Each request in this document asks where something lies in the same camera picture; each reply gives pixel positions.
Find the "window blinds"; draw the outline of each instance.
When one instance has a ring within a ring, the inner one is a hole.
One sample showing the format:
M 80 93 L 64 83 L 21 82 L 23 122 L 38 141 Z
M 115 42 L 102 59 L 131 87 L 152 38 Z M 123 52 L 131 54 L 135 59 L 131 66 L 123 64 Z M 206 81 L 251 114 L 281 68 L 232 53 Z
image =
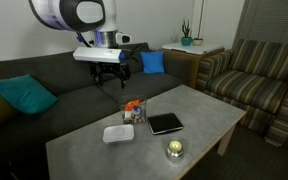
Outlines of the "window blinds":
M 288 0 L 245 0 L 235 43 L 242 38 L 288 43 Z

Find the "coffee table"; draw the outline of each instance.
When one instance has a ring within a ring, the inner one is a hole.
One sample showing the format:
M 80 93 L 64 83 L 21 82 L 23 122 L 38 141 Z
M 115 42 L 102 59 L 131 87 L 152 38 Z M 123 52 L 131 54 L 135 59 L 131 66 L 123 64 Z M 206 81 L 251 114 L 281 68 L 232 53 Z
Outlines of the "coffee table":
M 147 101 L 147 115 L 174 112 L 184 129 L 153 135 L 148 123 L 134 125 L 130 142 L 105 144 L 107 126 L 123 124 L 121 113 L 96 121 L 46 143 L 50 179 L 180 179 L 216 143 L 224 155 L 236 123 L 245 111 L 181 85 Z M 166 147 L 178 140 L 184 148 L 171 161 Z

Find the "gray couch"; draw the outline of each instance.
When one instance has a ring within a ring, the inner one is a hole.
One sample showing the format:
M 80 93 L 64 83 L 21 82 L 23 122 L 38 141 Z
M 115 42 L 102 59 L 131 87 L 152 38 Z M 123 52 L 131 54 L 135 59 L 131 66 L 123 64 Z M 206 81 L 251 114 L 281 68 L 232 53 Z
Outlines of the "gray couch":
M 131 49 L 134 45 L 121 48 Z M 141 51 L 150 51 L 143 43 Z M 48 177 L 45 143 L 119 111 L 122 95 L 156 96 L 189 81 L 190 61 L 164 56 L 165 74 L 145 74 L 139 52 L 138 62 L 128 60 L 131 78 L 124 89 L 118 78 L 104 76 L 99 87 L 90 76 L 88 62 L 76 61 L 72 52 L 0 62 L 0 79 L 31 74 L 58 102 L 43 113 L 21 114 L 0 126 L 0 158 L 12 162 L 21 179 Z

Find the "table leg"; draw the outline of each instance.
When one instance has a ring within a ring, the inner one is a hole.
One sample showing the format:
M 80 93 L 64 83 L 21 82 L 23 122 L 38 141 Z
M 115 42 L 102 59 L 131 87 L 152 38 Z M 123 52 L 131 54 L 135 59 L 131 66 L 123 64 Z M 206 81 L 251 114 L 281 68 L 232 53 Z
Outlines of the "table leg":
M 225 154 L 226 148 L 228 146 L 228 143 L 231 140 L 232 134 L 234 132 L 236 124 L 234 124 L 233 127 L 231 127 L 230 130 L 227 131 L 227 133 L 223 136 L 223 138 L 221 139 L 220 145 L 218 147 L 217 150 L 217 154 L 223 156 Z

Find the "wall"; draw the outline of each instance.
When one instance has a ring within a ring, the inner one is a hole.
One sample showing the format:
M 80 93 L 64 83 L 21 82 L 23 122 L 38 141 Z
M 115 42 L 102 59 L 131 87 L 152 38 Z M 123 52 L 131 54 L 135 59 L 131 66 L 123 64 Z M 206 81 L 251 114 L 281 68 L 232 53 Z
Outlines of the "wall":
M 201 0 L 116 0 L 119 30 L 133 42 L 148 42 L 152 49 L 179 41 L 183 18 L 193 18 L 198 29 Z M 230 48 L 244 0 L 205 0 L 202 36 Z M 34 17 L 28 0 L 0 1 L 0 60 L 33 57 L 75 50 L 75 33 L 46 28 Z
M 197 36 L 202 0 L 195 0 L 193 36 Z M 205 0 L 201 37 L 205 42 L 232 47 L 244 0 Z
M 133 42 L 158 49 L 192 17 L 194 0 L 116 0 L 119 30 Z M 34 17 L 28 0 L 0 0 L 0 60 L 75 50 L 75 33 L 46 28 Z
M 0 60 L 73 50 L 70 32 L 45 28 L 28 0 L 0 0 Z

